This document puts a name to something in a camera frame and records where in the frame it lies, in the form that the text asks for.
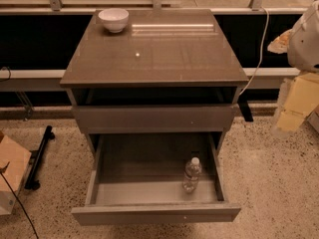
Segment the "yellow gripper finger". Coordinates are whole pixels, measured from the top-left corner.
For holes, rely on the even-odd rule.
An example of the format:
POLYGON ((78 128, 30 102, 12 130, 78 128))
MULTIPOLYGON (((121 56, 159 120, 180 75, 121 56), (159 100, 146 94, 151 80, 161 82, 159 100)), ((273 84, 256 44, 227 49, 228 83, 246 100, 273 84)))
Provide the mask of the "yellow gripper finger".
POLYGON ((267 47, 267 50, 275 54, 286 53, 289 46, 291 29, 277 36, 267 47))
POLYGON ((271 133, 286 137, 295 132, 319 106, 319 75, 305 73, 280 86, 271 133))

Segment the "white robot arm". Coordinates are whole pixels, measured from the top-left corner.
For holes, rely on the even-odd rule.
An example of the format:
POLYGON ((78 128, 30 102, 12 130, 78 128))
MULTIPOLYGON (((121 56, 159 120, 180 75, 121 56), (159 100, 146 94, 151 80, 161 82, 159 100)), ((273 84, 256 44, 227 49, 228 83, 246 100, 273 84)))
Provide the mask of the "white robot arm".
POLYGON ((284 79, 279 89, 271 133, 284 137, 300 128, 319 106, 319 0, 268 50, 286 52, 289 65, 300 71, 293 80, 284 79))

